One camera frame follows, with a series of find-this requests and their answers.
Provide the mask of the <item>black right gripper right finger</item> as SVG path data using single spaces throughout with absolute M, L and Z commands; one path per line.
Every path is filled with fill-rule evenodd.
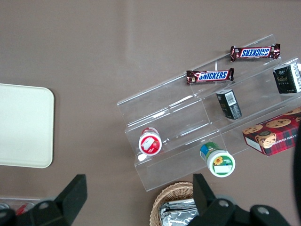
M 193 175 L 193 199 L 198 215 L 190 226 L 288 226 L 275 208 L 254 205 L 249 211 L 228 199 L 217 198 L 202 174 Z

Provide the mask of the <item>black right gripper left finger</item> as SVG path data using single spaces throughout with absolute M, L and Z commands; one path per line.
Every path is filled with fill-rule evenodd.
M 53 200 L 42 201 L 17 215 L 12 209 L 0 211 L 2 226 L 70 226 L 87 200 L 87 177 L 77 174 Z

